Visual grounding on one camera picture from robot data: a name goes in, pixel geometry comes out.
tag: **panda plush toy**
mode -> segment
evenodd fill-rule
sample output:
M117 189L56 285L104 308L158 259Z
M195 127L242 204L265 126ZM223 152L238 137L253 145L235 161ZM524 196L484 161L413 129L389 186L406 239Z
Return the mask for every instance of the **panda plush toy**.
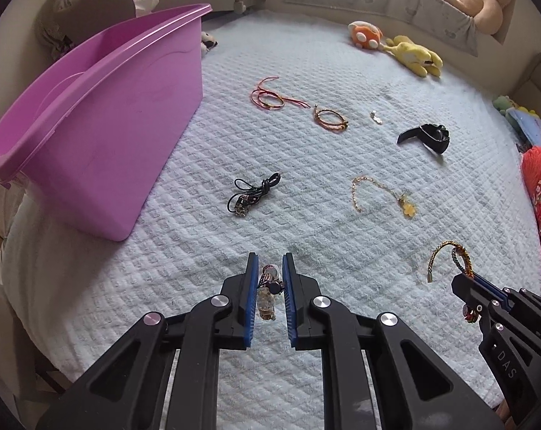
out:
M205 56L211 48L218 45L217 41L211 34L201 32L201 55Z

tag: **gold chain necklace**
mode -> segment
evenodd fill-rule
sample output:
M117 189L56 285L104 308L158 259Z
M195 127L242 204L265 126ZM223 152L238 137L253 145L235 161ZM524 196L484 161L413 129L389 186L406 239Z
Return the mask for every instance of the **gold chain necklace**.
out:
M354 204L354 208L357 211L362 211L362 208L360 208L358 202L356 201L356 186L360 181L369 181L374 186L377 186L378 188L390 193L392 197L397 200L398 205L404 212L404 216L407 216L408 218L413 218L416 214L415 205L408 200L406 194L402 193L398 195L388 186L376 181L374 178L370 178L369 176L356 176L354 179L352 179L352 203Z

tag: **orange plush toy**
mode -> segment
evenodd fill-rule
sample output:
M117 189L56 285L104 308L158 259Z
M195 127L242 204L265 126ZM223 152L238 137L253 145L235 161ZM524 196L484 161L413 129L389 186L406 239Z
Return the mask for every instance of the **orange plush toy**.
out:
M380 42L384 34L375 25L364 21L355 21L348 26L348 30L356 47L381 50Z

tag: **white quilted blanket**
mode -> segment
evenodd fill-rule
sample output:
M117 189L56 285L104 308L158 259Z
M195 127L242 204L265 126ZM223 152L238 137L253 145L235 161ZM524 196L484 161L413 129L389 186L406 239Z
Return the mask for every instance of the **white quilted blanket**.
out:
M541 253L515 139L489 96L449 69L422 79L384 53L357 50L346 27L301 16L253 14L222 27L203 60L204 100L123 243L61 225L26 198L3 261L8 297L39 349L77 378L149 310L166 316L218 293L244 270L294 254L300 273L356 313L398 314L488 402L499 398L480 357L477 325L451 294L457 272L444 239L465 244L477 272L498 286L541 292ZM310 110L264 111L248 94L267 76L285 95L344 114L335 134ZM375 124L371 110L384 121ZM451 145L437 158L400 132L441 123ZM226 210L233 180L280 184L245 219ZM350 184L373 176L409 191L404 218L386 193ZM219 428L316 429L323 425L319 353L289 347L284 305L255 323L252 348L221 354Z

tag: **yellow flower pendant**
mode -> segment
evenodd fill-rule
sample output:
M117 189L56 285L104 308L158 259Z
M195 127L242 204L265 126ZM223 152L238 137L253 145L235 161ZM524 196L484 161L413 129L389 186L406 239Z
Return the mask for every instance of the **yellow flower pendant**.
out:
M415 216L416 208L414 204L408 201L404 194L400 196L397 202L400 204L400 207L404 212L404 216L407 216L408 218L413 218Z

